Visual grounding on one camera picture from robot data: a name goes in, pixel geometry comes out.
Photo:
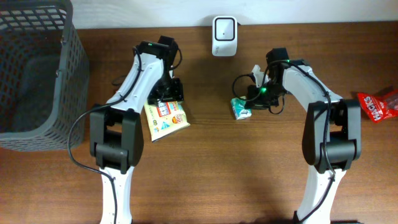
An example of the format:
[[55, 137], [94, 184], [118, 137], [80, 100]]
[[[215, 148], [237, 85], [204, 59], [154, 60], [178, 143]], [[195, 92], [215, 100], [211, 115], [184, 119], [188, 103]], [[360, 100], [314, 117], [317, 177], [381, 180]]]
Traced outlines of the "yellow snack bag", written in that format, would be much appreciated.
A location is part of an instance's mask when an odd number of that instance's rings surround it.
[[159, 103], [158, 106], [146, 103], [144, 109], [152, 142], [190, 126], [182, 105], [177, 101]]

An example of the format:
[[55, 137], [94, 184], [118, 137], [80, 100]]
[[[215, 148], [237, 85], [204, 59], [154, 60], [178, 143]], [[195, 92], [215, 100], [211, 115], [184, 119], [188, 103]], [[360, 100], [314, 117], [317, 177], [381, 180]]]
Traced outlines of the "green Kleenex tissue pack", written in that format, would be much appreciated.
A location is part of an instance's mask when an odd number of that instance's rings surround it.
[[251, 109], [246, 109], [246, 97], [243, 97], [243, 100], [240, 100], [239, 98], [233, 98], [231, 100], [231, 107], [234, 113], [234, 116], [236, 120], [241, 120], [241, 119], [246, 119], [252, 116], [252, 111]]

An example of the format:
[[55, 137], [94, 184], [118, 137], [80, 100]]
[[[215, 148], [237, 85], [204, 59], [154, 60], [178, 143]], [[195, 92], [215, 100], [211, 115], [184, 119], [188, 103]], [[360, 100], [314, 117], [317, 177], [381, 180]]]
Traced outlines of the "red Hacks candy bag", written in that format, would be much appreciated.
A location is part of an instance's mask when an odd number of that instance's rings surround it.
[[367, 93], [357, 94], [362, 110], [374, 123], [397, 117], [397, 90], [384, 96], [373, 96]]

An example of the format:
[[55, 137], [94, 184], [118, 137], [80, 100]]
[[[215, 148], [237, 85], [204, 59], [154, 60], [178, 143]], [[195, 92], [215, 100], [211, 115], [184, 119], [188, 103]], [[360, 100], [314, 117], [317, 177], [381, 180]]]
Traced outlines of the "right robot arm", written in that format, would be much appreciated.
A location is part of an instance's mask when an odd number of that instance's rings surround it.
[[266, 55], [267, 67], [254, 66], [245, 107], [268, 110], [283, 106], [292, 95], [306, 111], [302, 153], [308, 164], [304, 196], [294, 223], [330, 223], [340, 182], [361, 155], [360, 105], [333, 93], [303, 59], [292, 60], [287, 49]]

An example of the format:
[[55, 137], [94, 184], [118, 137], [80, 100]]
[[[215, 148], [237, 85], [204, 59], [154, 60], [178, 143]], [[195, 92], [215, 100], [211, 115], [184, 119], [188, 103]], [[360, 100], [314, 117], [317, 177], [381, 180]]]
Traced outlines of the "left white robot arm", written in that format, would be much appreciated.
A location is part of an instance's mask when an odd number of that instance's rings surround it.
[[144, 149], [141, 112], [145, 104], [181, 102], [183, 85], [172, 74], [181, 50], [172, 37], [142, 41], [115, 94], [90, 113], [90, 154], [103, 184], [102, 223], [131, 223], [131, 180]]

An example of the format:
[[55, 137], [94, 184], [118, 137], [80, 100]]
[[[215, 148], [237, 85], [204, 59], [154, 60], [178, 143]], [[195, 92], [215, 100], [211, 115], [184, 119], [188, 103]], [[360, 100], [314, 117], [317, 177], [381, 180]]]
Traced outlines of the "white barcode scanner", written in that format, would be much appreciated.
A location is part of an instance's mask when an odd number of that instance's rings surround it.
[[238, 48], [238, 22], [233, 16], [216, 16], [212, 21], [212, 54], [232, 57]]

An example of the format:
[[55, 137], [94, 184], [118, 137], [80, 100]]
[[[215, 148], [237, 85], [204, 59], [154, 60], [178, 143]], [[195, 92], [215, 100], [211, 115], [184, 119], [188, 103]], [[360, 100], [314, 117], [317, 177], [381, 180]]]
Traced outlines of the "grey plastic mesh basket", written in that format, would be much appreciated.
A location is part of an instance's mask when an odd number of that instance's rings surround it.
[[1, 2], [1, 147], [52, 151], [84, 138], [90, 66], [70, 1]]

